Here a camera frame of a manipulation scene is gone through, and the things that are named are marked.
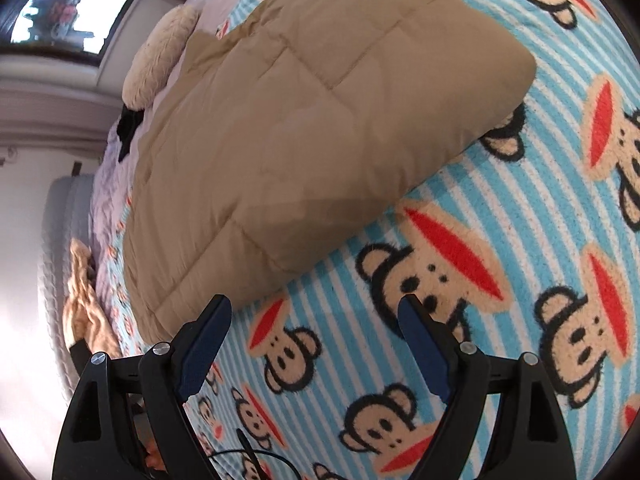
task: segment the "folded brown garment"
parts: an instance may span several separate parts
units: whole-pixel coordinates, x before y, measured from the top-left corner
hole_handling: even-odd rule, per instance
[[[62,311],[66,348],[70,349],[84,339],[91,353],[106,352],[112,359],[122,357],[118,340],[89,283],[87,271],[91,249],[73,238],[70,250],[69,296]]]
[[[534,72],[461,0],[265,0],[221,41],[194,33],[136,168],[142,337],[309,270],[503,120]]]

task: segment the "blue gripper pad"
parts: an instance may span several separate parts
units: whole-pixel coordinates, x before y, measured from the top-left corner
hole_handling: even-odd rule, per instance
[[[182,402],[197,394],[202,387],[207,372],[225,340],[231,326],[231,302],[222,296],[214,297],[200,317],[208,317],[203,323],[198,318],[191,330],[198,332],[191,335],[193,343],[182,356],[180,381],[176,388],[178,398]]]
[[[447,404],[451,396],[449,365],[407,298],[398,304],[398,324],[429,391]]]

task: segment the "bed sheet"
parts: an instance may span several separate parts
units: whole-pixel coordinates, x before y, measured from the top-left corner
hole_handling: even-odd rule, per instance
[[[260,1],[239,0],[220,36]],[[535,55],[523,104],[412,190],[403,222],[389,211],[279,295],[236,313],[186,404],[206,450],[237,449],[240,428],[308,480],[406,478],[443,405],[399,336],[391,299],[416,290],[436,308],[458,298],[444,288],[461,275],[473,298],[459,298],[457,328],[489,354],[540,355],[579,480],[593,478],[625,433],[640,406],[640,67],[598,0],[465,1]],[[109,265],[114,329],[133,354],[148,347],[122,272],[127,214]],[[424,258],[418,275],[414,258]],[[384,415],[380,423],[356,423],[363,408]],[[479,474],[496,412],[489,399],[463,480]],[[270,478],[294,478],[264,460]],[[225,479],[257,478],[242,456],[216,461]]]
[[[238,0],[187,0],[187,4],[201,9],[196,30],[214,34],[218,25],[226,18]],[[111,127],[102,164],[95,173],[94,193],[91,201],[92,240],[91,248],[97,265],[96,294],[110,316],[111,287],[107,274],[108,247],[113,240],[126,203],[127,193],[133,182],[138,161],[138,143],[148,131],[154,111],[162,102],[166,92],[174,84],[182,65],[182,57],[172,70],[166,87],[156,96],[151,109],[145,111],[143,122],[138,126],[131,143],[129,156],[118,163],[120,140],[116,134],[117,122]]]

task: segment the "window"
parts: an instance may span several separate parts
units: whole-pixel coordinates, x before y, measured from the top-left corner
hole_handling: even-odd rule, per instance
[[[100,65],[133,0],[29,0],[2,38],[2,51]]]

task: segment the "tan cloth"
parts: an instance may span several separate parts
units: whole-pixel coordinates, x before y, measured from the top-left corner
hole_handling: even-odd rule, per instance
[[[89,283],[87,269],[91,250],[81,241],[71,240],[69,296],[62,311],[65,344],[69,349],[84,338],[92,353],[106,352],[112,359],[122,357],[120,345]]]
[[[265,0],[221,41],[194,33],[136,168],[142,337],[309,270],[503,120],[534,72],[461,0]]]

